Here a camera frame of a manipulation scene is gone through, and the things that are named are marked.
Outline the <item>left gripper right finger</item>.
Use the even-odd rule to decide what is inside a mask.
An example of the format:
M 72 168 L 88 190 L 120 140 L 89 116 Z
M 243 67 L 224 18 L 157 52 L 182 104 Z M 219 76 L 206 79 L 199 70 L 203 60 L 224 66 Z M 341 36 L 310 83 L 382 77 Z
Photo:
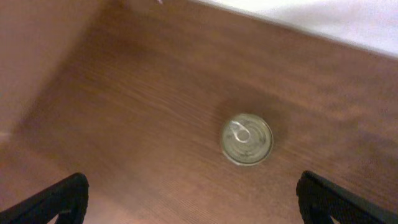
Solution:
M 397 223 L 397 214 L 385 210 L 335 183 L 306 170 L 296 186 L 305 224 Z

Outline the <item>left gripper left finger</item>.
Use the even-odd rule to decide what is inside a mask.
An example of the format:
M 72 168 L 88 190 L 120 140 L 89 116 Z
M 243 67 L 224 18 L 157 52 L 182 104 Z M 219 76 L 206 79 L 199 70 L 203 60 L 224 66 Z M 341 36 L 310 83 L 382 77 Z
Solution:
M 1 223 L 82 224 L 88 208 L 89 183 L 74 173 L 1 212 Z

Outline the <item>small tin can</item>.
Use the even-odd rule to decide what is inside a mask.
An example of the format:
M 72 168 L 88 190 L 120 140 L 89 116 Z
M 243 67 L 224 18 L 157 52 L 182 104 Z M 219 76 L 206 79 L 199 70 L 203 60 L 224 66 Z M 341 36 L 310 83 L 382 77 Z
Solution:
M 230 117 L 220 134 L 228 160 L 238 166 L 254 166 L 269 157 L 274 145 L 271 127 L 260 116 L 240 113 Z

